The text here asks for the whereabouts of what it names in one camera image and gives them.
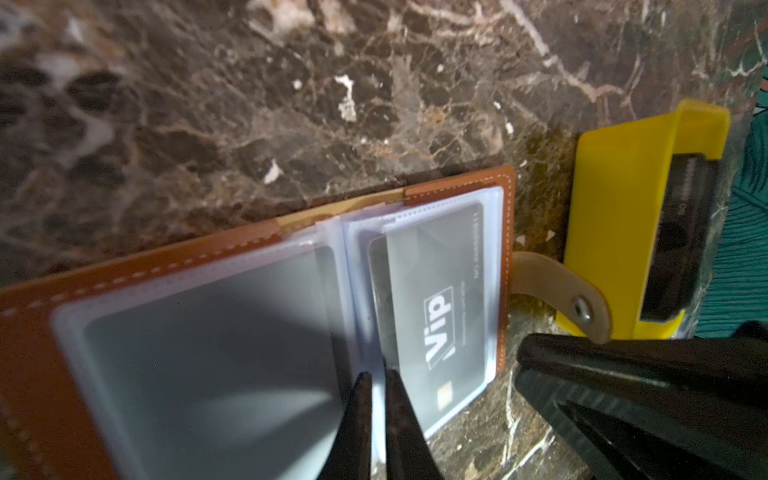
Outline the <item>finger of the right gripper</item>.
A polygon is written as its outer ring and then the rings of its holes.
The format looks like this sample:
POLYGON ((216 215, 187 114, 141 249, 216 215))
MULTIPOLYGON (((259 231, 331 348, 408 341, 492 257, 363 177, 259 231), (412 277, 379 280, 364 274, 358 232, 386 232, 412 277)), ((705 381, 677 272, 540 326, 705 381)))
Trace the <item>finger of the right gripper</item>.
POLYGON ((517 351, 516 390, 596 479, 763 479, 767 343, 548 334, 517 351))

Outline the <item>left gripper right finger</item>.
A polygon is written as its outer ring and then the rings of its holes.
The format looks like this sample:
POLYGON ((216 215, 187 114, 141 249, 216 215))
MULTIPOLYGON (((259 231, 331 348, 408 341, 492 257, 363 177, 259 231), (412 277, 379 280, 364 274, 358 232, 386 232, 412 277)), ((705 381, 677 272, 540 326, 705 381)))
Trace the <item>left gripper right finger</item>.
POLYGON ((389 480, 444 479, 427 445, 402 378, 393 369, 386 370, 385 429, 389 480))

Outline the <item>brown leather card holder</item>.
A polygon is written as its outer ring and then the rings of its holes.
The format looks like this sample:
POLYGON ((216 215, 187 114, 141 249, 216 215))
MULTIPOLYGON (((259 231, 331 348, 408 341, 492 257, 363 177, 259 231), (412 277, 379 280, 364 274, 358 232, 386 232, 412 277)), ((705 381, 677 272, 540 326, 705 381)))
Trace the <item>brown leather card holder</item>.
POLYGON ((386 468, 369 243, 483 207, 485 382, 507 302, 539 298, 591 341, 603 294, 513 243, 515 171, 497 167, 277 217, 1 293, 1 451, 19 479, 317 479, 358 375, 372 376, 371 475, 386 468))

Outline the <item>yellow plastic card tray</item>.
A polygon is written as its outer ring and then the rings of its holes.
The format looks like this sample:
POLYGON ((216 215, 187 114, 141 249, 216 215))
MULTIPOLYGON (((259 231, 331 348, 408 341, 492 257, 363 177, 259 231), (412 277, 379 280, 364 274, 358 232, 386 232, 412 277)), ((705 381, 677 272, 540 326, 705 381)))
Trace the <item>yellow plastic card tray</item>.
POLYGON ((667 339, 680 327, 682 312, 641 317, 670 165, 676 154, 720 160, 730 123, 728 109, 684 99, 670 113, 580 137, 564 264, 605 297, 613 338, 667 339))

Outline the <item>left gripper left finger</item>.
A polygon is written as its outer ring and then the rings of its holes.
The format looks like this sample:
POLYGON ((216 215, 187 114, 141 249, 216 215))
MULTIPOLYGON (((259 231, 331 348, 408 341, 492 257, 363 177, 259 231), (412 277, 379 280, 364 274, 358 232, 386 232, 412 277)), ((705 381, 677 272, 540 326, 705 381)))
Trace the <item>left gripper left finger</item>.
POLYGON ((369 480, 372 442, 372 376, 356 378, 332 448, 317 479, 369 480))

